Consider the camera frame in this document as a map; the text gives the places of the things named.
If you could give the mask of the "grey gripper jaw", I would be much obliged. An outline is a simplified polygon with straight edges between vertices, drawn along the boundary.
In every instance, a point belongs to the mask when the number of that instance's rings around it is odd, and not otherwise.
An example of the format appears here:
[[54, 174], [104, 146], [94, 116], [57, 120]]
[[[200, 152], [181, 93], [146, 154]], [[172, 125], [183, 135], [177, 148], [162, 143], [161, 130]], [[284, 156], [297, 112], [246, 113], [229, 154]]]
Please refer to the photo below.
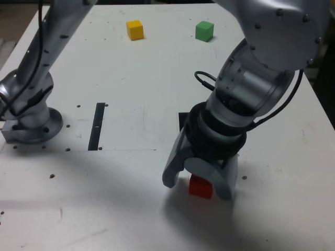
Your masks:
[[237, 155], [230, 158], [224, 166], [218, 162], [209, 163], [192, 157], [185, 160], [184, 168], [191, 174], [210, 182], [220, 199], [229, 201], [234, 198], [238, 175]]
[[162, 174], [162, 182], [166, 187], [173, 188], [176, 185], [178, 174], [184, 170], [185, 160], [192, 156], [192, 146], [183, 128], [174, 142]]

